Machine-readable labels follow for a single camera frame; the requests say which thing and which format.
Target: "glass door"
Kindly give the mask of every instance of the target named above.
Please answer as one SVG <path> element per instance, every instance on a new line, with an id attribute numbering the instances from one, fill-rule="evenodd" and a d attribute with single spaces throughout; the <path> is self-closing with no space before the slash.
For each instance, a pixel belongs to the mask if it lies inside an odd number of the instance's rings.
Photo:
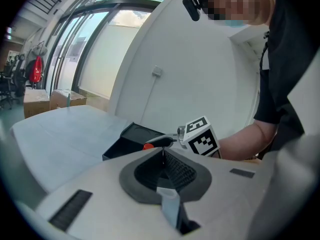
<path id="1" fill-rule="evenodd" d="M 78 30 L 72 33 L 69 45 L 65 47 L 61 55 L 61 67 L 55 77 L 54 88 L 71 90 L 79 58 L 89 38 L 107 14 L 107 11 L 89 14 Z"/>
<path id="2" fill-rule="evenodd" d="M 82 18 L 83 16 L 76 17 L 71 20 L 71 22 L 68 24 L 65 31 L 63 32 L 57 46 L 55 47 L 52 59 L 50 61 L 50 67 L 48 70 L 48 75 L 47 75 L 46 84 L 45 84 L 46 92 L 50 95 L 51 95 L 51 91 L 53 90 L 53 83 L 54 83 L 54 78 L 57 74 L 57 67 L 60 64 L 61 53 L 63 50 L 62 48 L 66 46 L 66 43 L 70 38 L 72 31 L 79 24 Z"/>

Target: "wall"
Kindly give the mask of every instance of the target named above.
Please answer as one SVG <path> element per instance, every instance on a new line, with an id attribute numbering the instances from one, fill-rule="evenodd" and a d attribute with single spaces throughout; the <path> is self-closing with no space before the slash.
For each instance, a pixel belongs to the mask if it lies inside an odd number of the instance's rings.
<path id="1" fill-rule="evenodd" d="M 156 80 L 155 66 L 163 69 Z M 192 21 L 182 0 L 165 0 L 132 41 L 109 112 L 164 133 L 206 115 L 223 138 L 250 121 L 257 81 L 243 51 L 218 26 L 204 15 Z"/>
<path id="2" fill-rule="evenodd" d="M 2 42 L 0 49 L 0 72 L 4 69 L 4 66 L 6 65 L 9 51 L 20 52 L 21 49 L 22 44 L 9 42 L 5 40 Z"/>

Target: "ceiling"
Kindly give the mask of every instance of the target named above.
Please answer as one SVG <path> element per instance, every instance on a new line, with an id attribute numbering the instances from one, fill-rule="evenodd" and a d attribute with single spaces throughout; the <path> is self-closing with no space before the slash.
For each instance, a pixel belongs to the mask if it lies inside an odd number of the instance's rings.
<path id="1" fill-rule="evenodd" d="M 22 39 L 27 39 L 39 29 L 36 24 L 20 16 L 14 19 L 10 27 L 12 28 L 12 36 Z"/>

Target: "head-mounted camera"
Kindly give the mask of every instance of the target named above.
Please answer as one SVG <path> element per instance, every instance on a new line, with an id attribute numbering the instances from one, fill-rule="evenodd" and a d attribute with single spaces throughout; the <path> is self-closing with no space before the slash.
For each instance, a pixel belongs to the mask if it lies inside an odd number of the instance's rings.
<path id="1" fill-rule="evenodd" d="M 218 21 L 226 19 L 224 15 L 215 13 L 213 8 L 208 7 L 208 0 L 182 0 L 182 3 L 191 19 L 195 22 L 200 19 L 200 10 L 203 10 L 211 20 Z"/>

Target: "white table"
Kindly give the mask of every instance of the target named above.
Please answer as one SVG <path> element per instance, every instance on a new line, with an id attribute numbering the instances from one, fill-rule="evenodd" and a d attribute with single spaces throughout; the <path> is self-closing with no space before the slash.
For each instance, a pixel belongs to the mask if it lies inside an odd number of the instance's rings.
<path id="1" fill-rule="evenodd" d="M 22 120 L 11 134 L 32 175 L 50 193 L 101 163 L 130 123 L 89 105 L 71 106 Z"/>
<path id="2" fill-rule="evenodd" d="M 184 203 L 188 218 L 197 222 L 201 229 L 183 239 L 245 240 L 253 215 L 269 185 L 277 153 L 269 153 L 258 165 L 171 149 L 206 167 L 212 177 L 209 189 L 200 200 Z M 69 236 L 82 240 L 181 239 L 164 217 L 160 205 L 135 201 L 119 182 L 126 165 L 154 150 L 138 151 L 93 166 L 47 195 L 35 212 L 49 221 L 76 191 L 84 190 L 92 196 L 66 230 Z M 230 173 L 234 168 L 255 175 L 248 178 Z"/>

